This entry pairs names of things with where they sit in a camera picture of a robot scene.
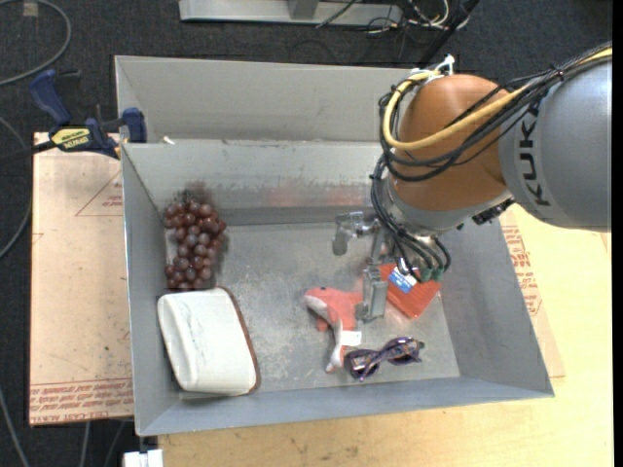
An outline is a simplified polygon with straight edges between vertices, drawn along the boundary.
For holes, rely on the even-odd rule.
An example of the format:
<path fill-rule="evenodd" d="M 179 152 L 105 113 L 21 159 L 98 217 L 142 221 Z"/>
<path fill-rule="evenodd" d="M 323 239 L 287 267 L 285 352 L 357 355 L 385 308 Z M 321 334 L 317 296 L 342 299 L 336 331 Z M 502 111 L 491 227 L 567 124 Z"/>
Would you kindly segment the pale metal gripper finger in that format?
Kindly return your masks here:
<path fill-rule="evenodd" d="M 388 284 L 379 266 L 371 265 L 363 272 L 362 301 L 355 307 L 358 321 L 370 322 L 385 316 Z"/>
<path fill-rule="evenodd" d="M 339 214 L 335 218 L 336 230 L 332 238 L 332 250 L 335 256 L 344 256 L 348 252 L 348 243 L 352 238 L 376 234 L 381 223 L 374 213 L 354 211 Z"/>

